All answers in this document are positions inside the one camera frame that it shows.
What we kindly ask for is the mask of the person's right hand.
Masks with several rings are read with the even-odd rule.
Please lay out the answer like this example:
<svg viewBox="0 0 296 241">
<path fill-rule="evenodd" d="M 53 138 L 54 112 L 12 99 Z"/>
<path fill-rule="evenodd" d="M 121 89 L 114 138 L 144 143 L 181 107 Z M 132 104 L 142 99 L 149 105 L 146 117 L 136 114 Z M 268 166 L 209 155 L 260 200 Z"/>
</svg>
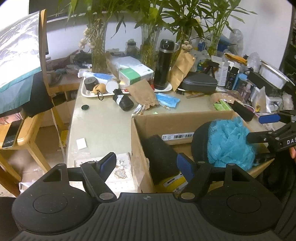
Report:
<svg viewBox="0 0 296 241">
<path fill-rule="evenodd" d="M 289 149 L 289 152 L 290 152 L 290 156 L 292 159 L 294 159 L 296 161 L 296 148 L 295 147 L 291 147 Z"/>
</svg>

